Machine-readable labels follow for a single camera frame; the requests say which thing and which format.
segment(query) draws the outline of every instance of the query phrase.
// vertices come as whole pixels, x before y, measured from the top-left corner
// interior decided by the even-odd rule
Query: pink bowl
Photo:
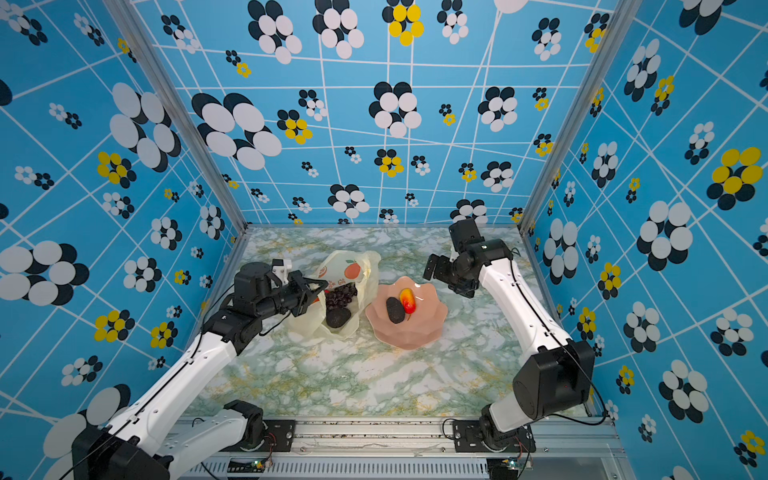
[[[392,323],[386,311],[386,300],[400,298],[400,292],[409,288],[416,298],[416,310],[401,323]],[[393,285],[379,285],[379,295],[366,308],[366,316],[373,326],[376,338],[391,346],[405,350],[418,349],[434,342],[442,335],[442,325],[448,316],[448,307],[437,298],[431,283],[419,285],[407,276],[401,276]]]

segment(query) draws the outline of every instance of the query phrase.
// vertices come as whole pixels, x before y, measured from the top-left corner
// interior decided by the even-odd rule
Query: marble tabletop
[[[489,227],[481,233],[520,250],[515,259],[541,299],[517,229]],[[448,255],[450,237],[447,227],[260,227],[248,239],[240,263],[289,258],[294,269],[309,276],[334,250],[379,252],[382,284],[401,276],[423,283],[427,257]],[[346,340],[305,340],[278,327],[257,337],[214,377],[185,415],[215,415],[234,399],[258,405],[267,417],[479,415],[511,391],[521,348],[484,289],[467,299],[444,283],[433,283],[449,308],[442,337],[435,342],[413,351],[386,345],[374,336],[365,314]],[[265,322],[265,328],[271,324]]]

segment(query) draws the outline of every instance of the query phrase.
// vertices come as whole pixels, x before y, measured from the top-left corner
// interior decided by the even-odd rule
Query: plastic bag
[[[360,314],[376,298],[379,292],[379,261],[381,255],[375,251],[351,252],[336,250],[320,264],[309,278],[327,280],[326,290],[333,290],[340,285],[354,282],[357,296],[347,306],[352,316],[341,328],[332,329],[325,322],[326,295],[321,292],[317,301],[310,305],[304,315],[289,316],[286,322],[291,331],[303,337],[325,337],[347,339],[360,325]]]

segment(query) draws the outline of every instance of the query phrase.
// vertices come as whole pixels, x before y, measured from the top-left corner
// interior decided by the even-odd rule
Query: blue wallpaper
[[[0,20],[0,478],[57,480],[179,358],[236,233],[101,2]]]
[[[645,0],[524,234],[640,480],[768,478],[766,24]]]
[[[510,224],[616,3],[132,5],[249,221]]]

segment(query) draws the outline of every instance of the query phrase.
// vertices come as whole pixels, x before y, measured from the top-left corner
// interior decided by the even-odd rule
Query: robotic arm
[[[89,425],[75,439],[74,479],[174,480],[227,446],[242,441],[258,448],[269,435],[262,409],[240,400],[172,441],[166,436],[203,387],[261,333],[264,319],[306,313],[328,286],[325,280],[289,270],[290,262],[283,260],[274,260],[272,266],[244,265],[235,276],[234,293],[205,322],[174,366],[109,425],[103,429]]]
[[[449,231],[458,256],[431,255],[424,278],[434,276],[468,298],[485,287],[523,350],[512,393],[486,406],[480,417],[483,442],[503,450],[519,428],[587,401],[594,351],[585,341],[574,342],[547,313],[503,241],[486,240],[473,219],[460,220]]]

